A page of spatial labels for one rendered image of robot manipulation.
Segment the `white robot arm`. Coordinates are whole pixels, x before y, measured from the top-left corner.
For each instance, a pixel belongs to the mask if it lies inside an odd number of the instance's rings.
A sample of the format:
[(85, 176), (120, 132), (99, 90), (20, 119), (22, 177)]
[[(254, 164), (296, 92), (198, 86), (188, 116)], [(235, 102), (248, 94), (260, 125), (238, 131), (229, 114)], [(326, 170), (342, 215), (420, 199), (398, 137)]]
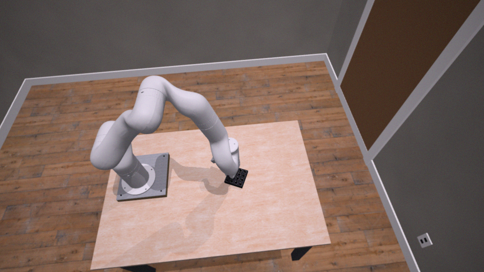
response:
[(226, 175), (236, 174), (240, 162), (239, 144), (235, 138), (228, 137), (207, 99), (175, 87), (162, 76), (144, 79), (133, 110), (123, 112), (116, 121), (105, 122), (99, 128), (90, 153), (92, 165), (101, 170), (113, 169), (122, 178), (123, 190), (130, 195), (147, 192), (155, 183), (155, 170), (138, 161), (131, 142), (139, 133), (152, 134), (159, 128), (166, 100), (192, 119), (206, 136), (213, 156), (211, 162)]

